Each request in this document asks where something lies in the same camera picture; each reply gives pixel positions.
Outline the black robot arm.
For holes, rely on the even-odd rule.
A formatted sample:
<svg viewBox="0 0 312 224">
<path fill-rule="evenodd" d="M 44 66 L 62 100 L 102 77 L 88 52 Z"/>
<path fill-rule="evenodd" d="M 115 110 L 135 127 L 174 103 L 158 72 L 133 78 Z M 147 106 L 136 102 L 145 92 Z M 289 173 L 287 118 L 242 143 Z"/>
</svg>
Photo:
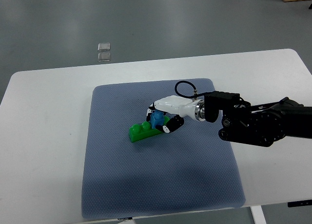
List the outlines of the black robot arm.
<svg viewBox="0 0 312 224">
<path fill-rule="evenodd" d="M 286 136 L 312 137 L 312 109 L 285 97 L 253 106 L 238 93 L 213 91 L 204 95 L 204 116 L 215 122 L 222 113 L 221 140 L 269 147 Z"/>
</svg>

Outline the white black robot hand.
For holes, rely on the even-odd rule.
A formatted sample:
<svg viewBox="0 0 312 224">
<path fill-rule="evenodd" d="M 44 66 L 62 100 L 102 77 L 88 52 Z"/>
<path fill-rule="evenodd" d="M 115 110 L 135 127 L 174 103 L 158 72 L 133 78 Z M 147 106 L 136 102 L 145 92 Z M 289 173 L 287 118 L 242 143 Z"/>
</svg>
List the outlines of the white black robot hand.
<svg viewBox="0 0 312 224">
<path fill-rule="evenodd" d="M 164 117 L 169 117 L 169 121 L 156 129 L 164 133 L 172 133 L 184 124 L 184 117 L 188 116 L 195 121 L 204 121 L 204 101 L 201 99 L 192 100 L 176 95 L 171 95 L 151 104 L 146 113 L 146 121 L 150 121 L 151 113 L 158 110 L 164 113 Z"/>
</svg>

